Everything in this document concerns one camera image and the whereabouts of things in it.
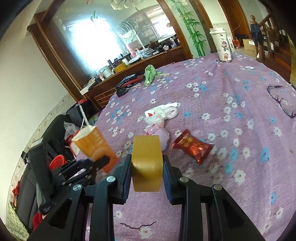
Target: red wrapper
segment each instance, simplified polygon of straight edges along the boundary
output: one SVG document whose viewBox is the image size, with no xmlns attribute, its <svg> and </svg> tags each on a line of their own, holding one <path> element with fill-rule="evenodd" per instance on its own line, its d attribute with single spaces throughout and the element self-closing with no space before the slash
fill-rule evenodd
<svg viewBox="0 0 296 241">
<path fill-rule="evenodd" d="M 198 166 L 202 164 L 203 160 L 209 155 L 214 147 L 212 144 L 204 143 L 186 129 L 171 145 L 173 149 L 182 149 L 185 153 L 193 156 L 196 159 Z"/>
</svg>

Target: green bamboo wall painting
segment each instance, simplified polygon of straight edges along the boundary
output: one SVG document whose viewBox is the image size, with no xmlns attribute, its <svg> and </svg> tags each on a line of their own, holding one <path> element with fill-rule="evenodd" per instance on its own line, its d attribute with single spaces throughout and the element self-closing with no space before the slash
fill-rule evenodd
<svg viewBox="0 0 296 241">
<path fill-rule="evenodd" d="M 205 56 L 206 40 L 200 31 L 197 30 L 197 27 L 201 25 L 200 22 L 194 19 L 193 11 L 187 9 L 188 5 L 186 2 L 182 0 L 171 0 L 171 2 L 171 8 L 178 11 L 179 17 L 182 18 L 185 23 L 198 55 Z"/>
</svg>

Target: orange plastic bag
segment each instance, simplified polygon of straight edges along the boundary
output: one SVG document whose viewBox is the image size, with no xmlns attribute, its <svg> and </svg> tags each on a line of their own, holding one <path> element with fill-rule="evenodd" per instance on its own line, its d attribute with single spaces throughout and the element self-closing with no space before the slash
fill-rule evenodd
<svg viewBox="0 0 296 241">
<path fill-rule="evenodd" d="M 105 173 L 110 172 L 118 161 L 118 157 L 96 126 L 87 126 L 81 129 L 73 137 L 72 141 L 93 161 L 97 161 L 103 156 L 108 156 L 110 162 L 102 169 Z"/>
</svg>

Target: door frame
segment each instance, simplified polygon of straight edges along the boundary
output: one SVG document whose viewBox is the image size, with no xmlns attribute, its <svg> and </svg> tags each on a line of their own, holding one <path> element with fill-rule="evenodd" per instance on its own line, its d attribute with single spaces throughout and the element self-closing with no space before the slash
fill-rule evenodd
<svg viewBox="0 0 296 241">
<path fill-rule="evenodd" d="M 242 22 L 240 23 L 240 26 L 244 29 L 244 31 L 246 33 L 248 33 L 249 38 L 251 38 L 250 26 L 249 26 L 249 24 L 247 22 L 246 15 L 245 15 L 244 11 L 242 10 L 242 6 L 240 5 L 240 3 L 239 3 L 238 0 L 233 0 L 233 1 L 237 2 L 237 6 L 238 6 L 238 11 L 237 12 L 239 13 L 239 15 L 240 15 L 240 17 L 242 19 Z M 228 24 L 229 24 L 231 33 L 233 33 L 233 31 L 235 29 L 232 27 L 232 25 L 230 23 L 230 20 L 229 20 L 229 17 L 227 15 L 226 11 L 225 11 L 225 6 L 223 5 L 224 4 L 224 0 L 218 0 L 218 2 L 220 4 L 220 6 L 222 7 L 222 10 L 223 10 L 223 12 L 224 12 L 224 14 L 226 16 L 226 19 L 228 21 Z"/>
</svg>

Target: green towel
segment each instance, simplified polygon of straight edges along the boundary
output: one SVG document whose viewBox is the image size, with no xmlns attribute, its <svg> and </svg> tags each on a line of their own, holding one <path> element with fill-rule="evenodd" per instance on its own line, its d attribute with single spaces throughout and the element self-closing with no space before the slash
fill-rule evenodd
<svg viewBox="0 0 296 241">
<path fill-rule="evenodd" d="M 161 73 L 161 71 L 157 72 L 153 65 L 148 65 L 145 69 L 145 85 L 149 86 L 153 82 L 154 77 Z"/>
</svg>

